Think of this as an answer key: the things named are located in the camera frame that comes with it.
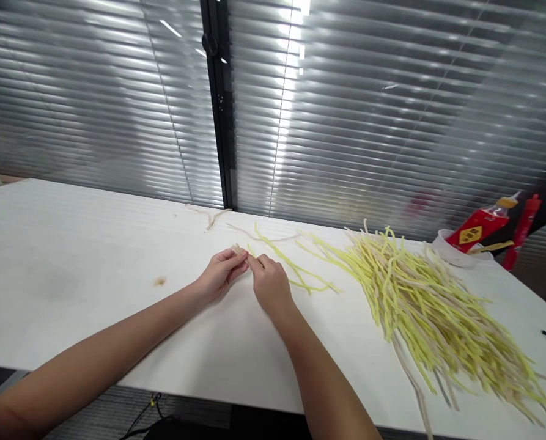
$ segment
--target yellow warning label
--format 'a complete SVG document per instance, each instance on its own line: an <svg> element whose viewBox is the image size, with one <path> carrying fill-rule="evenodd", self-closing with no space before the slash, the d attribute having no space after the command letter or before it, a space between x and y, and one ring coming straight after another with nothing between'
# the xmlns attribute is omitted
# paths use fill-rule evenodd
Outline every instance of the yellow warning label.
<svg viewBox="0 0 546 440"><path fill-rule="evenodd" d="M463 229L460 231L459 244L472 243L473 241L479 241L482 235L482 226L475 226L470 229Z"/></svg>

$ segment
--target red bottle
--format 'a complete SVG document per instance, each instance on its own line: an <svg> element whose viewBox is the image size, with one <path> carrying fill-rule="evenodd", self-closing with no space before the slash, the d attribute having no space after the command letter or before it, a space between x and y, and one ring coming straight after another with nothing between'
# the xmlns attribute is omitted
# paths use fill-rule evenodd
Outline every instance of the red bottle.
<svg viewBox="0 0 546 440"><path fill-rule="evenodd" d="M491 207L475 211L446 241L460 252L467 253L479 241L502 228L509 221L507 211L517 205L517 196L502 197Z"/></svg>
<svg viewBox="0 0 546 440"><path fill-rule="evenodd" d="M542 201L537 198L537 194L534 194L533 197L525 203L525 209L523 210L522 217L519 219L517 228L515 229L515 235L513 236L513 246L507 250L507 254L503 259L502 266L510 271L517 261L517 256L519 251L522 250L523 243L528 236L529 228L536 217L538 209Z"/></svg>

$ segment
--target white table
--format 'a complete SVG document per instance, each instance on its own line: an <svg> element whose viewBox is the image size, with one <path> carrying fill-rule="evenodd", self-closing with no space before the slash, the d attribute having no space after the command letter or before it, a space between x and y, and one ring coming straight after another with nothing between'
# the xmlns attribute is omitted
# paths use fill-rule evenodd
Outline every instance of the white table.
<svg viewBox="0 0 546 440"><path fill-rule="evenodd" d="M33 370L77 341L193 281L211 255L250 239L226 223L269 238L314 232L337 246L343 231L225 213L207 218L183 204L39 180L0 187L0 366ZM406 242L419 249L419 243ZM256 253L272 251L251 243ZM391 345L374 326L361 287L338 267L297 248L293 261L334 282L343 293L293 296L379 426L423 431L413 388ZM458 269L490 313L512 332L546 375L546 303L495 262ZM164 286L155 286L166 277ZM120 383L126 386L302 412L297 381L275 329L243 276L227 296L168 338ZM437 434L474 438L546 439L514 407L480 391L457 393L460 412L424 388ZM546 415L532 404L546 424Z"/></svg>

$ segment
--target yellow bottle cap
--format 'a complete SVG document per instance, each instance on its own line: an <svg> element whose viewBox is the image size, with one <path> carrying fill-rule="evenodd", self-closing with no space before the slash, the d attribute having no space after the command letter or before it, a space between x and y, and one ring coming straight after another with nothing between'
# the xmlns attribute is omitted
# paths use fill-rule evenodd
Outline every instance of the yellow bottle cap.
<svg viewBox="0 0 546 440"><path fill-rule="evenodd" d="M510 197L502 197L497 200L497 205L503 208L513 208L517 205L517 200L511 199Z"/></svg>

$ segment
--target finger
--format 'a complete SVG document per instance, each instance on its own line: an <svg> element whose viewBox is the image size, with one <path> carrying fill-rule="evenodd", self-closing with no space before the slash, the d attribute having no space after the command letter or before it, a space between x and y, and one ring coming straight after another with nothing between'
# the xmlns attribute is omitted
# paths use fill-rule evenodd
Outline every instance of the finger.
<svg viewBox="0 0 546 440"><path fill-rule="evenodd" d="M228 248L228 249L224 249L219 254L214 255L213 258L215 258L217 261L226 261L227 259L229 259L230 257L233 257L234 255L236 255L236 252Z"/></svg>
<svg viewBox="0 0 546 440"><path fill-rule="evenodd" d="M225 262L223 262L224 269L226 270L232 270L239 264L241 264L243 261L246 260L246 256L248 255L248 252L242 251L239 254L236 254L234 252L234 256L232 258L227 259Z"/></svg>
<svg viewBox="0 0 546 440"><path fill-rule="evenodd" d="M262 254L259 258L257 258L258 261L260 261L260 264L266 269L270 269L273 267L275 262L271 260L269 257L267 257L265 254Z"/></svg>
<svg viewBox="0 0 546 440"><path fill-rule="evenodd" d="M228 281L234 282L236 278L245 273L248 270L248 263L244 262L240 266L235 267L230 275L228 275Z"/></svg>
<svg viewBox="0 0 546 440"><path fill-rule="evenodd" d="M262 264L260 264L260 261L258 261L256 258L254 258L252 255L248 254L248 265L252 269L253 272L261 272L263 270Z"/></svg>

